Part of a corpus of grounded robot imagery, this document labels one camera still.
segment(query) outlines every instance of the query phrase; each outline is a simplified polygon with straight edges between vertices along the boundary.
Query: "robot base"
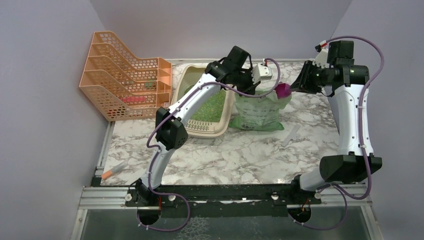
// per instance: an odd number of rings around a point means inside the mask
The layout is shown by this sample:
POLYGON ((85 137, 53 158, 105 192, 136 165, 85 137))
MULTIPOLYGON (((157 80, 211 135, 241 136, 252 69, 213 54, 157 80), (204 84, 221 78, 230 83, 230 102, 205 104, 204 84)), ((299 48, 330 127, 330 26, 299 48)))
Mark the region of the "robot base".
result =
MULTIPOLYGON (((155 190, 184 196, 189 201, 191 217, 203 218, 288 217, 287 205, 302 205, 307 199, 311 204, 321 203, 314 197, 314 192, 298 193, 293 188, 292 184, 161 185, 155 190)), ((153 220, 152 215, 157 218, 187 216, 186 204, 182 199, 174 196, 159 198, 151 192, 136 189, 129 190, 132 199, 125 203, 126 207, 160 206, 159 212, 138 210, 144 221, 153 220)))

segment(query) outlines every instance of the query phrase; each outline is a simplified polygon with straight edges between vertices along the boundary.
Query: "orange marker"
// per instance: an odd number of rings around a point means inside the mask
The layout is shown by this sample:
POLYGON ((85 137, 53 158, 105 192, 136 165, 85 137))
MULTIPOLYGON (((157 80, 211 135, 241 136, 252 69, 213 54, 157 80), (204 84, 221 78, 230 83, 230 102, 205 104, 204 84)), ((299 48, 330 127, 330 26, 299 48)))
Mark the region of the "orange marker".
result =
POLYGON ((112 169, 110 169, 109 171, 103 173, 101 175, 101 178, 106 180, 109 177, 111 177, 112 175, 116 174, 117 172, 121 171, 122 169, 124 169, 126 166, 128 166, 128 163, 126 161, 121 162, 120 164, 118 164, 117 166, 113 167, 112 169))

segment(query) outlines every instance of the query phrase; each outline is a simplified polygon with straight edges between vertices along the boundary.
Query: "pink cap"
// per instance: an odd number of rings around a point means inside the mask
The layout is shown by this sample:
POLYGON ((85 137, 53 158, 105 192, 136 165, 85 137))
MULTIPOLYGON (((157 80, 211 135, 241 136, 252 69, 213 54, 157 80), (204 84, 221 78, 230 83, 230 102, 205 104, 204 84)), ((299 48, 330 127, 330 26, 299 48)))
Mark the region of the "pink cap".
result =
POLYGON ((275 92, 277 93, 277 98, 287 98, 292 94, 292 91, 290 90, 290 85, 287 83, 280 83, 275 88, 275 92))

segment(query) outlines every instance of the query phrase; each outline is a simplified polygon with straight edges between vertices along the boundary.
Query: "green plastic bag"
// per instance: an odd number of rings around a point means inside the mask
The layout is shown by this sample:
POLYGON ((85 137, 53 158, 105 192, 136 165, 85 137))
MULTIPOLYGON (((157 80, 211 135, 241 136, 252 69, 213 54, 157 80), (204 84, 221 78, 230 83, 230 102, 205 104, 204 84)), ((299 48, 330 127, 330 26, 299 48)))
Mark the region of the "green plastic bag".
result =
MULTIPOLYGON (((261 95, 269 90, 257 90, 261 95)), ((278 99, 275 91, 264 98, 235 96, 235 108, 238 115, 229 123, 229 127, 241 130, 275 131, 284 130, 279 113, 292 99, 292 95, 278 99)))

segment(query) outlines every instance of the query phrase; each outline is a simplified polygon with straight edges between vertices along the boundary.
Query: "purple wall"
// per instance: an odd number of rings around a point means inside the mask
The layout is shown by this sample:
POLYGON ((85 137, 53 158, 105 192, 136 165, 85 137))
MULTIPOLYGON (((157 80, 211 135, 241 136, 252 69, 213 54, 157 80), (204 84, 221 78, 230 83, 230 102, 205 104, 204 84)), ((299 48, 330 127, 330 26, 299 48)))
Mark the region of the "purple wall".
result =
MULTIPOLYGON (((334 37, 375 42, 385 66, 369 90, 369 134, 383 167, 371 196, 386 240, 422 239, 424 207, 424 1, 353 0, 334 37)), ((355 61, 374 73, 380 60, 355 42, 355 61)))
POLYGON ((78 85, 88 0, 0 3, 0 239, 67 240, 107 122, 78 85))
POLYGON ((106 29, 140 58, 315 57, 352 0, 90 0, 106 29))

